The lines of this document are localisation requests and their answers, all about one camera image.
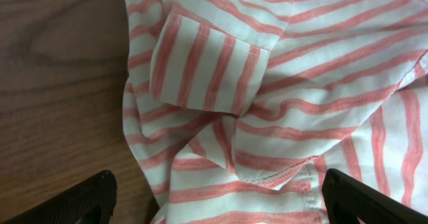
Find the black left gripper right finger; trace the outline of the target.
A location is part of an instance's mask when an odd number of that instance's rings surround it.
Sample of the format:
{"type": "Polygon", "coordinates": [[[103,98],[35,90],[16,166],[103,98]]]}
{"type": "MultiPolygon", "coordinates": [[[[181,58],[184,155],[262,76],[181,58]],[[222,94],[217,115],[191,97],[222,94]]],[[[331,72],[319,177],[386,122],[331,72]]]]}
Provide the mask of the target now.
{"type": "Polygon", "coordinates": [[[422,215],[337,169],[322,185],[330,224],[427,224],[422,215]]]}

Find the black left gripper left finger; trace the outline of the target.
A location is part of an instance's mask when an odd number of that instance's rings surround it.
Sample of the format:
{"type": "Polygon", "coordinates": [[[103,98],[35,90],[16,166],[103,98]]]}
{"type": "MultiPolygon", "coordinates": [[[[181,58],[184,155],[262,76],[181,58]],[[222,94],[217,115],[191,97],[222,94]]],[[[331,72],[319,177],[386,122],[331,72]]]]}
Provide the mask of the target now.
{"type": "Polygon", "coordinates": [[[3,224],[109,224],[117,190],[116,177],[104,170],[3,224]]]}

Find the red white striped shirt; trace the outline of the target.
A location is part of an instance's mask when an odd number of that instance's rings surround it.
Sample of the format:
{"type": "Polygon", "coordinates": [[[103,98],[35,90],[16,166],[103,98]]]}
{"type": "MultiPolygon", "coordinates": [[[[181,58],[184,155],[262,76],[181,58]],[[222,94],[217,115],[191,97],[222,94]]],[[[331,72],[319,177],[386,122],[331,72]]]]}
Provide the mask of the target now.
{"type": "Polygon", "coordinates": [[[125,0],[153,223],[326,223],[338,169],[427,212],[427,0],[125,0]]]}

